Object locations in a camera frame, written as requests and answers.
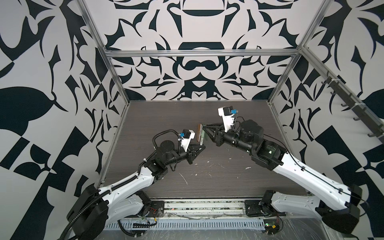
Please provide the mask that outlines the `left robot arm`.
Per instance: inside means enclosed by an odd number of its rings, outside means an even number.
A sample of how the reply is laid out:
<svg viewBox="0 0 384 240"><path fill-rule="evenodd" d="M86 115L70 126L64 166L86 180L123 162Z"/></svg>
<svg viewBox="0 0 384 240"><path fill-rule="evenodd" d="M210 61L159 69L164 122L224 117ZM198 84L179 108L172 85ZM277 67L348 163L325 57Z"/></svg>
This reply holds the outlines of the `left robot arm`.
<svg viewBox="0 0 384 240"><path fill-rule="evenodd" d="M169 169L184 160L192 164L206 148L193 144L195 132L182 133L165 130L153 139L154 151L139 164L138 170L128 177L102 188L88 186L67 215L68 225L59 236L65 240L69 232L73 239L93 240L106 226L128 216L144 217L151 199L144 189L164 178Z"/></svg>

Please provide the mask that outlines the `light green pen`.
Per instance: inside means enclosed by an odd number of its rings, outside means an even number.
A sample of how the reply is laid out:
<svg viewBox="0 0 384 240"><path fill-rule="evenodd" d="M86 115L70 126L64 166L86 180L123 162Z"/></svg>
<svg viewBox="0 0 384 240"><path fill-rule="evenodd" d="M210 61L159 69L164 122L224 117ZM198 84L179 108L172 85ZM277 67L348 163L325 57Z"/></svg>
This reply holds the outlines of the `light green pen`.
<svg viewBox="0 0 384 240"><path fill-rule="evenodd" d="M204 131L204 129L203 129L203 126L201 126L201 130L200 130L200 140L199 140L200 145L203 145L203 143L204 143L204 139L205 139L205 131Z"/></svg>

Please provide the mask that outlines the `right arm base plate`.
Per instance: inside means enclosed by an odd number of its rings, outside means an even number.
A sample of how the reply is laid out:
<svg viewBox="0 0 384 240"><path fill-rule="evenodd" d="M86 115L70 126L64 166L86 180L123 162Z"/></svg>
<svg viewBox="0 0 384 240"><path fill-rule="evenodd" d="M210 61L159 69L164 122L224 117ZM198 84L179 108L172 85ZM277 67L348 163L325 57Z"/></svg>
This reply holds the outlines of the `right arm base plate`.
<svg viewBox="0 0 384 240"><path fill-rule="evenodd" d="M271 201L245 200L244 204L245 213L248 217L276 217L277 215L286 215L274 209Z"/></svg>

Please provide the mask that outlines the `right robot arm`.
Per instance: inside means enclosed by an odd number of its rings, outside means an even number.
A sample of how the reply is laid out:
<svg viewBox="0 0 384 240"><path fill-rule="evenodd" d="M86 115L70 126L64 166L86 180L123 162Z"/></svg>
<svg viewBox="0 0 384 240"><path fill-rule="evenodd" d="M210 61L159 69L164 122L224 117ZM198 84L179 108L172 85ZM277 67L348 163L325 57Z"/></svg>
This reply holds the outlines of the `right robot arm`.
<svg viewBox="0 0 384 240"><path fill-rule="evenodd" d="M357 185L338 183L295 158L288 150L264 139L264 129L253 120L243 121L238 130L228 125L206 125L203 131L220 147L228 144L248 153L253 162L280 174L311 193L310 196L265 192L257 213L277 216L295 213L320 218L342 234L351 234L359 223L362 189Z"/></svg>

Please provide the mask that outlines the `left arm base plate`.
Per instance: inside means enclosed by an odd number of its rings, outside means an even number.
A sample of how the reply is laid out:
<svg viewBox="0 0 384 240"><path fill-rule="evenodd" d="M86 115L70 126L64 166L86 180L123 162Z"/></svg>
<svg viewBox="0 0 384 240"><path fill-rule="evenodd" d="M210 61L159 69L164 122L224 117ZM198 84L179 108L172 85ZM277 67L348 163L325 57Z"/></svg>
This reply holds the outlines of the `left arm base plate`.
<svg viewBox="0 0 384 240"><path fill-rule="evenodd" d="M165 202L164 201L151 201L143 206L141 216L147 218L158 218L164 214Z"/></svg>

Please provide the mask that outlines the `pink pen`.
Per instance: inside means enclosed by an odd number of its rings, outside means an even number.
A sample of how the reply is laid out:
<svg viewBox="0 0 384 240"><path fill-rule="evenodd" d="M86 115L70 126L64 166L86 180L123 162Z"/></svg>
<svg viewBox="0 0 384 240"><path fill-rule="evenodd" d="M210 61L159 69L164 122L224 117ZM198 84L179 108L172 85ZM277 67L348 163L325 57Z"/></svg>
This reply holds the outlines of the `pink pen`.
<svg viewBox="0 0 384 240"><path fill-rule="evenodd" d="M198 140L198 142L201 140L202 127L203 127L203 125L200 124L200 132L197 133L197 140Z"/></svg>

